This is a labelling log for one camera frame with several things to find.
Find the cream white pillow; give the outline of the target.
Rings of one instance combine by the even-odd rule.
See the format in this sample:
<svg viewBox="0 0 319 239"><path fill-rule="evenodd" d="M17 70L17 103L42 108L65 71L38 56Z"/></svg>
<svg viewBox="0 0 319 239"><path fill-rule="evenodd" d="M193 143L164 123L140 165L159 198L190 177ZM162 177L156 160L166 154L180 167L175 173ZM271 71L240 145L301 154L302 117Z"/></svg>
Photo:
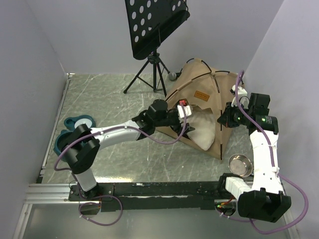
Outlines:
<svg viewBox="0 0 319 239"><path fill-rule="evenodd" d="M207 151L215 141L214 114L211 111L196 111L187 122L194 128L187 136L202 150Z"/></svg>

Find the black microphone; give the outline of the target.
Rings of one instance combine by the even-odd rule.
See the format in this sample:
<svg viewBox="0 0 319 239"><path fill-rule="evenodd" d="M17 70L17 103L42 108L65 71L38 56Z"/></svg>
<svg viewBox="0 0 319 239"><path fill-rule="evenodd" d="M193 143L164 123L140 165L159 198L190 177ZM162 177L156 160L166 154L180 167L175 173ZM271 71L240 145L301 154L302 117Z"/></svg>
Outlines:
<svg viewBox="0 0 319 239"><path fill-rule="evenodd" d="M175 81L175 80L177 80L179 77L181 76L181 72L170 72L169 74L168 74L168 79L170 80L170 81Z"/></svg>

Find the white paw print bowl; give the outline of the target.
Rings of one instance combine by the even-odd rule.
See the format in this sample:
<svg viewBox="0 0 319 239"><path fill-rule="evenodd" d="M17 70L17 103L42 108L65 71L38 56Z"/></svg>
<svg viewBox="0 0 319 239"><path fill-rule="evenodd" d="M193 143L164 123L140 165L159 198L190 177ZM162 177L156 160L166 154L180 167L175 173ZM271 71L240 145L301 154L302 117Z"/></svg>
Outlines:
<svg viewBox="0 0 319 239"><path fill-rule="evenodd" d="M75 122L74 127L77 128L79 125L85 124L88 128L91 128L94 122L89 118L82 118Z"/></svg>

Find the steel pet bowl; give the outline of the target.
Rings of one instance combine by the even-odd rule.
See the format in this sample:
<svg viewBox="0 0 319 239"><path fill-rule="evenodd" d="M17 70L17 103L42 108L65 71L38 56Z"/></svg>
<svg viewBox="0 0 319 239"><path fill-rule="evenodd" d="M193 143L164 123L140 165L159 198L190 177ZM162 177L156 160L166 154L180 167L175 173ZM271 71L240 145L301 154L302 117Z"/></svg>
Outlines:
<svg viewBox="0 0 319 239"><path fill-rule="evenodd" d="M243 154L234 154L228 160L230 171L242 178L249 177L253 173L252 161Z"/></svg>

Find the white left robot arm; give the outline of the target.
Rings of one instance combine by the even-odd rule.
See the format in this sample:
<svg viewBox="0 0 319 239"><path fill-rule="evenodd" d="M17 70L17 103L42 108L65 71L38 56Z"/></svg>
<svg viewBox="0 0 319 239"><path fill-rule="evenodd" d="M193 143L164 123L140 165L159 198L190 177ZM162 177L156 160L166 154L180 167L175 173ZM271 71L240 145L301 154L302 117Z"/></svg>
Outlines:
<svg viewBox="0 0 319 239"><path fill-rule="evenodd" d="M77 126L73 131L63 132L55 143L57 161L67 163L65 170L71 172L79 187L80 196L93 200L101 195L100 187L91 169L97 153L109 146L127 141L138 141L152 137L156 128L169 127L177 133L177 138L166 141L166 145L174 144L194 128L188 123L192 117L192 106L187 100L178 100L168 107L165 100L154 100L148 109L124 123L107 127Z"/></svg>

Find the orange leather tent label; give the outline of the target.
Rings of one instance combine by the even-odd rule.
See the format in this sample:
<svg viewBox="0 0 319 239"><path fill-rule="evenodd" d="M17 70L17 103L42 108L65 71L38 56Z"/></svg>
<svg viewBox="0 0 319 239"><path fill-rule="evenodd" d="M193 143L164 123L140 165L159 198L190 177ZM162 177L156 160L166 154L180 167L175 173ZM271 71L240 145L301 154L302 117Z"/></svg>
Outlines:
<svg viewBox="0 0 319 239"><path fill-rule="evenodd" d="M195 91L194 97L207 102L210 98L210 95L203 93L201 91Z"/></svg>

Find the teal pet bowl holder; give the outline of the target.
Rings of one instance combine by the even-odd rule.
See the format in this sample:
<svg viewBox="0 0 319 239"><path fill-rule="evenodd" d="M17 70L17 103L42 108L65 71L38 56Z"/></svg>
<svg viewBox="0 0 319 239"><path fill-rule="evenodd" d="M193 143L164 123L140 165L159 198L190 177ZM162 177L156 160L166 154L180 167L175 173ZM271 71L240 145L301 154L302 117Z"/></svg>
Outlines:
<svg viewBox="0 0 319 239"><path fill-rule="evenodd" d="M77 120L82 119L82 118L89 118L91 119L94 124L92 127L96 127L96 122L95 120L89 116L89 115L80 115L77 117L68 117L64 120L64 126L66 127L66 129L63 129L60 134L58 135L57 139L55 140L54 143L54 147L53 147L53 151L54 153L59 156L61 154L61 150L58 148L58 143L61 141L61 139L65 136L67 136L68 134L70 134L72 131L75 130L74 124Z"/></svg>

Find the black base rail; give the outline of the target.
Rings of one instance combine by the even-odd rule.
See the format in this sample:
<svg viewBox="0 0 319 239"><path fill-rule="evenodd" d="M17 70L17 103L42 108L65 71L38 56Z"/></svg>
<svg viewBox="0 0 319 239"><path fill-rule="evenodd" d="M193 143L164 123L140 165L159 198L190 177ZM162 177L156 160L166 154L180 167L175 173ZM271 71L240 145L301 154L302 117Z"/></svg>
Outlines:
<svg viewBox="0 0 319 239"><path fill-rule="evenodd" d="M199 208L214 210L215 204L227 201L231 194L218 181L197 182L121 182L98 183L89 193L70 188L70 202L101 202L102 212L124 210Z"/></svg>

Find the black music stand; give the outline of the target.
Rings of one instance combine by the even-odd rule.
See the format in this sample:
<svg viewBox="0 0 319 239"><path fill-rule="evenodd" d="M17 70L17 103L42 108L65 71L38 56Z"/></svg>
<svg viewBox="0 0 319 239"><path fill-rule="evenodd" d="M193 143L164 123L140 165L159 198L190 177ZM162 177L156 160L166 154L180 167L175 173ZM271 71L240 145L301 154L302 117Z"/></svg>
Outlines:
<svg viewBox="0 0 319 239"><path fill-rule="evenodd" d="M133 83L139 79L154 92L163 91L166 87L163 71L171 72L160 58L158 48L189 17L189 8L185 0L126 0L126 12L130 30L133 58L146 59L145 64L124 89L127 93ZM153 83L140 77L142 71L153 66Z"/></svg>

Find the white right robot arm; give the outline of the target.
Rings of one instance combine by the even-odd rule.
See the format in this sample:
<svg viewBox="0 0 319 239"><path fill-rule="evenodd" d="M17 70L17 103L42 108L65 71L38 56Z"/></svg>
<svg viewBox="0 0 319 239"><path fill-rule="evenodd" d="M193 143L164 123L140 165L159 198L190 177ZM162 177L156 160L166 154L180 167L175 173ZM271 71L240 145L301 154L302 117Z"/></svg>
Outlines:
<svg viewBox="0 0 319 239"><path fill-rule="evenodd" d="M284 194L278 176L279 127L277 118L269 115L269 103L269 95L257 93L250 95L248 107L242 111L227 102L217 121L228 128L247 127L253 146L254 179L252 186L248 186L242 176L227 177L218 185L217 192L222 198L233 195L237 199L241 217L275 223L292 202Z"/></svg>

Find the tan pet tent fabric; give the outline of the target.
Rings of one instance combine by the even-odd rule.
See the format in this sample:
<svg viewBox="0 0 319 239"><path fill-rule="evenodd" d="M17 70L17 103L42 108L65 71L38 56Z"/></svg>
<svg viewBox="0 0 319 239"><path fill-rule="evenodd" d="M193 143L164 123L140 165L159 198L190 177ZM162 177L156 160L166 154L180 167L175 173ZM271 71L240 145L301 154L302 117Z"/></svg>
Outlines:
<svg viewBox="0 0 319 239"><path fill-rule="evenodd" d="M165 100L172 109L180 100L192 107L187 122L193 131L180 141L215 158L222 159L232 130L217 122L227 102L233 101L232 87L237 74L209 67L198 58L183 66L181 75L173 84Z"/></svg>

